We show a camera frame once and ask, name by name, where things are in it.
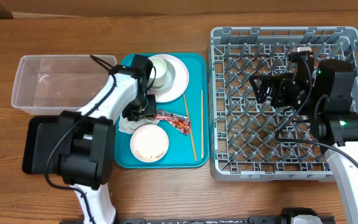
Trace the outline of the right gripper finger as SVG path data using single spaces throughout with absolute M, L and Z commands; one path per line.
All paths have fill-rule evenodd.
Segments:
M 274 84 L 272 81 L 262 81 L 257 91 L 258 94 L 257 101 L 259 103 L 265 102 L 267 97 L 272 94 L 273 89 L 274 89 Z
M 254 90 L 278 90 L 284 80 L 291 79 L 292 73 L 280 73 L 278 75 L 251 75 L 250 84 Z

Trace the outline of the white napkin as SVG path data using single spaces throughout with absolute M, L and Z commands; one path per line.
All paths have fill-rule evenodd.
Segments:
M 139 121 L 129 121 L 120 115 L 119 118 L 119 131 L 126 134 L 133 134 L 141 126 L 152 124 L 158 125 L 159 120 L 157 119 L 140 119 Z

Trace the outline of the small pink white bowl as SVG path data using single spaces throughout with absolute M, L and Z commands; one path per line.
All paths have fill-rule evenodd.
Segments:
M 133 133 L 130 140 L 131 153 L 141 162 L 161 160 L 169 148 L 167 133 L 157 125 L 146 124 Z

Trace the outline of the white cup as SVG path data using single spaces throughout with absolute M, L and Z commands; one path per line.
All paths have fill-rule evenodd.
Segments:
M 149 57 L 149 60 L 153 64 L 150 74 L 152 87 L 161 87 L 166 80 L 167 63 L 160 57 Z

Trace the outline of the red snack wrapper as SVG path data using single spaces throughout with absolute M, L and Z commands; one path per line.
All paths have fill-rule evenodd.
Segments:
M 190 133 L 191 121 L 186 116 L 169 113 L 164 110 L 158 110 L 154 119 L 170 123 L 171 126 L 184 135 L 188 135 Z

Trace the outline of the large white plate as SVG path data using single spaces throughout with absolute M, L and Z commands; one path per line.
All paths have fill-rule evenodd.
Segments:
M 148 91 L 148 94 L 154 94 L 157 103 L 168 103 L 180 97 L 188 87 L 190 78 L 186 65 L 178 58 L 169 54 L 158 54 L 152 57 L 160 57 L 172 63 L 175 68 L 175 79 L 171 87 L 164 90 Z

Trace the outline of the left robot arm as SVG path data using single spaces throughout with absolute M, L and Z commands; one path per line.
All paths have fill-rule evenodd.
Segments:
M 154 95 L 148 91 L 154 71 L 151 60 L 136 54 L 130 66 L 111 65 L 92 55 L 108 72 L 102 90 L 76 112 L 58 117 L 59 140 L 46 161 L 48 185 L 73 191 L 83 211 L 83 223 L 117 223 L 108 180 L 114 164 L 115 123 L 151 119 L 157 113 Z

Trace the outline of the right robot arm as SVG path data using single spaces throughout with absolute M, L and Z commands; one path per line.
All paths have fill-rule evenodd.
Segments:
M 314 63 L 314 53 L 302 47 L 288 54 L 294 72 L 251 75 L 255 99 L 271 99 L 274 108 L 289 106 L 295 112 L 275 132 L 279 142 L 304 143 L 282 136 L 298 115 L 307 116 L 312 141 L 324 154 L 332 170 L 348 223 L 358 223 L 358 113 L 351 110 L 356 72 L 344 60 L 325 59 Z

